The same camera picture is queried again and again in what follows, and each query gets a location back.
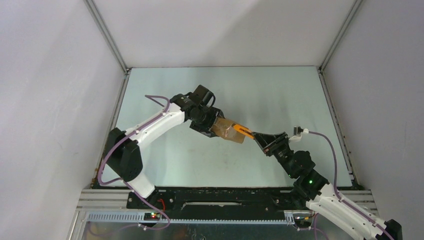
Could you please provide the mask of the brown cardboard express box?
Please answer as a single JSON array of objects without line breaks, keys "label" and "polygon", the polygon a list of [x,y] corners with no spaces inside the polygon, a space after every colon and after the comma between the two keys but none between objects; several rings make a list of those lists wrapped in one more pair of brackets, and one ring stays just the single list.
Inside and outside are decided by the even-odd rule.
[{"label": "brown cardboard express box", "polygon": [[218,117],[212,125],[211,131],[224,140],[242,144],[246,137],[243,134],[243,128],[244,126],[231,119]]}]

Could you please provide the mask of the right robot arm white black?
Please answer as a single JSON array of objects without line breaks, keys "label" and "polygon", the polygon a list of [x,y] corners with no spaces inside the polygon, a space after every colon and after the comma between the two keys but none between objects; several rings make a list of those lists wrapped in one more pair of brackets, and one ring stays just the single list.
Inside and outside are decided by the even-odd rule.
[{"label": "right robot arm white black", "polygon": [[309,151],[293,151],[285,132],[252,132],[263,153],[275,157],[288,176],[294,179],[291,204],[308,208],[325,217],[355,240],[401,240],[402,226],[394,219],[383,220],[343,195],[314,168]]}]

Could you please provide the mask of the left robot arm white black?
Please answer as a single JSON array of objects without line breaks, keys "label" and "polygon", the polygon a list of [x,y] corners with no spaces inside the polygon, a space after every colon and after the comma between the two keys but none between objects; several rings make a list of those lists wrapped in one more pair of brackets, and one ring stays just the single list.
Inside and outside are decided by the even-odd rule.
[{"label": "left robot arm white black", "polygon": [[216,137],[212,127],[218,118],[224,117],[224,113],[209,103],[216,99],[212,93],[202,96],[193,92],[180,93],[171,99],[148,95],[148,98],[154,102],[165,100],[163,109],[126,130],[116,127],[109,132],[97,177],[102,186],[122,181],[138,194],[138,201],[145,208],[153,208],[158,202],[158,194],[143,170],[142,152],[154,140],[186,121],[191,122],[189,127],[192,130],[209,138]]}]

